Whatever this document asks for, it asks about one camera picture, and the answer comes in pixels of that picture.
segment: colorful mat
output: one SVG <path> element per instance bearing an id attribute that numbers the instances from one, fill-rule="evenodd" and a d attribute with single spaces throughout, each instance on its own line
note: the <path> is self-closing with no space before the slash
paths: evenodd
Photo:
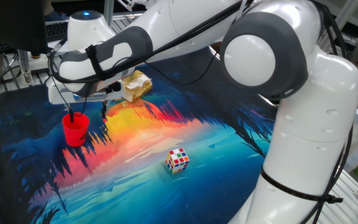
<path id="1" fill-rule="evenodd" d="M 209 49 L 154 63 L 177 82 L 198 78 Z M 83 147 L 66 144 L 63 105 L 46 86 L 0 95 L 0 223 L 227 223 L 252 192 L 276 109 L 228 81 L 216 60 L 192 85 L 148 66 L 154 89 L 130 104 L 88 103 Z M 81 103 L 74 104 L 81 111 Z M 186 170 L 169 173 L 182 147 Z"/>

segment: computer monitor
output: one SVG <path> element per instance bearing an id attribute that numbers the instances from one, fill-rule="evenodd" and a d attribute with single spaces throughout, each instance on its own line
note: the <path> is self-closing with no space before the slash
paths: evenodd
<path id="1" fill-rule="evenodd" d="M 14 49 L 46 54 L 42 0 L 0 0 L 0 42 Z"/>

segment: blue water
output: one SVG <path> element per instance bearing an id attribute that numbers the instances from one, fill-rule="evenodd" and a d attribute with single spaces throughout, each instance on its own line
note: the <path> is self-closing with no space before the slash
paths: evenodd
<path id="1" fill-rule="evenodd" d="M 232 129 L 210 126 L 207 132 L 200 136 L 209 138 L 184 139 L 190 163 L 183 172 L 169 173 L 167 152 L 153 154 L 158 159 L 144 158 L 150 163 L 141 170 L 111 173 L 62 194 L 68 215 L 61 210 L 52 223 L 227 223 L 253 191 L 263 158 Z M 269 144 L 255 140 L 267 152 Z M 54 206 L 61 208 L 57 197 L 45 211 Z"/>

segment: wire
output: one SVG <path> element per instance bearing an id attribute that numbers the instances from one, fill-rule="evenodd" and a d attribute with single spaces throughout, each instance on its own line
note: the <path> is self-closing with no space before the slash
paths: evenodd
<path id="1" fill-rule="evenodd" d="M 212 63 L 214 62 L 214 59 L 215 59 L 215 57 L 216 57 L 217 54 L 218 54 L 218 52 L 216 52 L 216 53 L 214 54 L 214 57 L 213 57 L 212 60 L 209 62 L 208 66 L 206 67 L 205 72 L 204 72 L 200 77 L 198 77 L 196 80 L 191 81 L 191 82 L 189 82 L 189 83 L 178 83 L 178 82 L 176 82 L 175 80 L 172 80 L 171 78 L 169 78 L 168 76 L 166 76 L 163 72 L 161 72 L 161 70 L 159 70 L 158 68 L 156 68 L 154 65 L 152 65 L 152 64 L 150 64 L 150 63 L 147 63 L 147 62 L 144 62 L 144 63 L 145 63 L 146 65 L 148 65 L 148 66 L 154 68 L 154 70 L 158 71 L 162 76 L 164 76 L 167 80 L 173 82 L 174 84 L 177 84 L 177 85 L 191 85 L 191 84 L 193 84 L 193 83 L 198 82 L 198 80 L 202 79 L 202 78 L 205 76 L 205 74 L 207 73 L 207 71 L 208 71 L 209 68 L 211 67 Z"/>

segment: black strap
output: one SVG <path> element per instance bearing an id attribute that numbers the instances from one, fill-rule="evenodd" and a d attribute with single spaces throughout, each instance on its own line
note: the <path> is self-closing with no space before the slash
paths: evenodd
<path id="1" fill-rule="evenodd" d="M 327 203 L 341 203 L 343 201 L 343 198 L 337 198 L 333 195 L 327 195 L 327 197 L 322 197 L 322 196 L 315 196 L 315 195 L 310 195 L 310 194 L 305 194 L 302 192 L 299 192 L 297 190 L 293 190 L 289 187 L 286 187 L 280 183 L 278 183 L 276 180 L 273 180 L 269 175 L 266 174 L 264 167 L 262 166 L 261 170 L 260 170 L 260 175 L 270 184 L 272 184 L 274 187 L 284 191 L 287 194 L 296 196 L 298 198 L 302 198 L 305 200 L 312 200 L 312 201 L 316 201 L 316 202 L 327 202 Z"/>
<path id="2" fill-rule="evenodd" d="M 102 81 L 108 79 L 105 72 L 100 67 L 98 59 L 96 58 L 96 46 L 90 45 L 88 48 L 85 49 L 85 52 L 88 55 L 88 58 L 91 60 L 92 67 L 94 72 L 96 73 L 96 76 L 98 76 L 98 78 Z"/>

